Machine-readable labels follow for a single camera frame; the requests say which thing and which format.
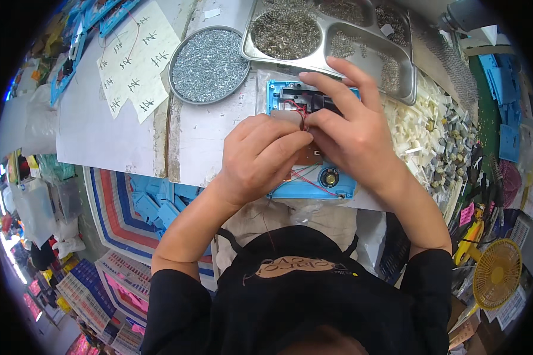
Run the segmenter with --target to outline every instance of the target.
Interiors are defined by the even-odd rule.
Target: person
[[[330,96],[343,117],[320,110],[309,131],[261,114],[225,138],[221,171],[164,234],[152,257],[142,353],[446,354],[452,246],[441,212],[393,151],[376,83],[329,57],[346,76],[300,79]],[[359,89],[359,100],[349,89]],[[243,205],[265,196],[312,141],[380,198],[410,242],[400,289],[366,272],[324,234],[303,225],[268,231],[237,256],[212,300],[197,260]]]

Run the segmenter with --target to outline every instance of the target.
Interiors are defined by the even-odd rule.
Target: paper sheet
[[[97,61],[100,79],[116,118],[127,99],[142,123],[169,95],[160,73],[179,45],[179,38],[157,2],[138,13],[106,46]]]

